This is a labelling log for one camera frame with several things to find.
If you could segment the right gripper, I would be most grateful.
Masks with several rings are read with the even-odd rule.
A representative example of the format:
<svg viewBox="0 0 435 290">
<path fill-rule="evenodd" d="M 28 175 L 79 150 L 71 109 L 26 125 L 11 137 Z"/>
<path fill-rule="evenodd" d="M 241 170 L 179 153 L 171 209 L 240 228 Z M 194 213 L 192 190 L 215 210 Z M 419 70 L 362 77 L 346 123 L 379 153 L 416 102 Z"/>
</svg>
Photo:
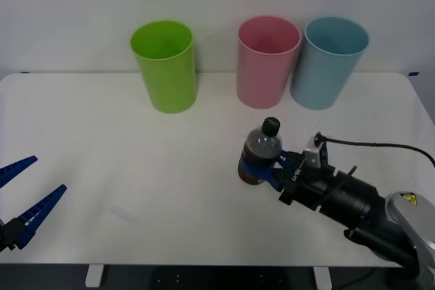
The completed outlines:
<svg viewBox="0 0 435 290">
<path fill-rule="evenodd" d="M 279 200 L 291 205 L 297 202 L 312 211 L 324 204 L 340 187 L 331 168 L 312 168 L 302 161 L 302 153 L 282 151 L 277 163 L 283 168 L 258 166 L 239 161 L 239 177 L 249 185 L 267 182 L 281 191 Z"/>
</svg>

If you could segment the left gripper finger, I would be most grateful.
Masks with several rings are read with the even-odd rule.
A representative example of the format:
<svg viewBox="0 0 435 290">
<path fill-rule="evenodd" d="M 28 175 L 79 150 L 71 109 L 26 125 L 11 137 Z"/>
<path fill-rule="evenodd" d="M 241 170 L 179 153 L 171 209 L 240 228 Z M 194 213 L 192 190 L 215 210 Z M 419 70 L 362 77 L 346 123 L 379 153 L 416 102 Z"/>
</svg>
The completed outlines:
<svg viewBox="0 0 435 290">
<path fill-rule="evenodd" d="M 0 187 L 4 187 L 16 176 L 38 161 L 36 156 L 30 156 L 0 168 Z"/>
<path fill-rule="evenodd" d="M 27 211 L 2 225 L 1 251 L 25 248 L 66 191 L 66 185 L 59 186 Z"/>
</svg>

